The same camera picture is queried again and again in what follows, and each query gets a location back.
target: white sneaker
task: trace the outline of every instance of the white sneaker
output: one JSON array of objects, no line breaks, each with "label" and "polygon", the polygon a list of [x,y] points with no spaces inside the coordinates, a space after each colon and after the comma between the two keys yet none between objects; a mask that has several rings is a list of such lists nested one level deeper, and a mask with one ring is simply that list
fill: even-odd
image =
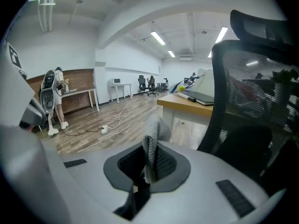
[{"label": "white sneaker", "polygon": [[54,134],[57,134],[58,132],[59,132],[58,129],[50,129],[49,132],[48,132],[48,135],[52,136]]},{"label": "white sneaker", "polygon": [[66,121],[65,121],[65,122],[62,122],[62,123],[61,123],[61,129],[64,130],[68,125],[69,125],[68,122],[66,122]]}]

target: wood panel wall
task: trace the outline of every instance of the wood panel wall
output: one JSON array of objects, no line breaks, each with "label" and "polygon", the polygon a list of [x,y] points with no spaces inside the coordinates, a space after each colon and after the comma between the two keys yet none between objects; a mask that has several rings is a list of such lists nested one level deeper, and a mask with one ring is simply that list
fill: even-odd
[{"label": "wood panel wall", "polygon": [[[66,70],[63,71],[64,79],[69,80],[69,90],[73,89],[90,89],[94,87],[93,84],[93,69],[83,69],[83,70]],[[39,100],[38,91],[43,81],[42,76],[34,77],[27,80],[27,83],[34,90],[34,97]],[[62,98],[62,109],[64,113],[74,112],[78,109],[82,109],[85,107],[90,107],[90,100],[88,96],[88,92],[71,95]]]}]

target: pen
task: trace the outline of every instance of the pen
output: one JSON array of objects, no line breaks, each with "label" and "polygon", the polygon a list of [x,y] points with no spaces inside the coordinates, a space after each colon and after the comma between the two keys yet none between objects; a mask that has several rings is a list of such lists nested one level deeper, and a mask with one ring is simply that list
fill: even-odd
[{"label": "pen", "polygon": [[196,99],[190,98],[190,97],[187,96],[187,95],[178,93],[178,96],[180,96],[180,97],[182,97],[182,98],[184,98],[184,99],[190,100],[190,101],[192,101],[192,102],[196,102]]}]

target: ceiling light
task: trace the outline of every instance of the ceiling light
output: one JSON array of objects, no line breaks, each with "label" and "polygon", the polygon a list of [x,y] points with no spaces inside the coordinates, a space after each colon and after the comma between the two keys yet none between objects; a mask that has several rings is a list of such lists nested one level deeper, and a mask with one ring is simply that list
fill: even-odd
[{"label": "ceiling light", "polygon": [[258,61],[250,62],[250,63],[248,63],[246,65],[255,65],[255,64],[258,64]]},{"label": "ceiling light", "polygon": [[[221,40],[223,39],[223,37],[224,37],[224,35],[226,34],[227,31],[228,31],[228,28],[222,27],[215,43],[221,42]],[[212,51],[210,52],[208,58],[211,58],[211,57],[212,57]]]},{"label": "ceiling light", "polygon": [[168,53],[171,55],[171,57],[176,57],[171,50],[169,50]]},{"label": "ceiling light", "polygon": [[151,35],[158,40],[158,42],[161,43],[161,45],[165,45],[165,42],[162,40],[161,37],[157,34],[157,32],[151,32]]}]

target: black rubber pad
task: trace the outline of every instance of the black rubber pad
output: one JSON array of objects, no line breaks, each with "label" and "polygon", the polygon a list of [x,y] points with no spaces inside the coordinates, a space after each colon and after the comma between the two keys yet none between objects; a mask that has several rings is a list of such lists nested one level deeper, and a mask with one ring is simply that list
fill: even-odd
[{"label": "black rubber pad", "polygon": [[251,213],[255,208],[230,180],[216,182],[239,217]]},{"label": "black rubber pad", "polygon": [[69,162],[64,162],[64,165],[66,168],[74,167],[83,163],[86,163],[87,161],[85,159],[77,159]]}]

